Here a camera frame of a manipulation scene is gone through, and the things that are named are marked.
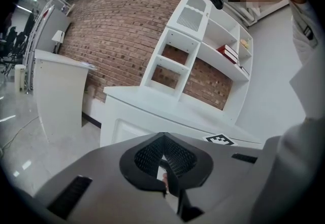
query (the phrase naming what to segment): gray floor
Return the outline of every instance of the gray floor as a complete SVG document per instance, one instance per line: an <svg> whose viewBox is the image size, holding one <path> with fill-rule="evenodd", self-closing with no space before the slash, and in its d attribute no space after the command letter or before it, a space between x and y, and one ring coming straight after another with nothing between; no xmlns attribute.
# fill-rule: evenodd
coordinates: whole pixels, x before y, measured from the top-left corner
<svg viewBox="0 0 325 224"><path fill-rule="evenodd" d="M100 129L86 120L80 133L49 143L37 118L33 93L15 94L12 73L9 77L1 74L0 120L13 115L0 122L1 148L20 131L4 150L1 164L13 184L32 196L53 175L100 146ZM31 164L24 170L28 161Z"/></svg>

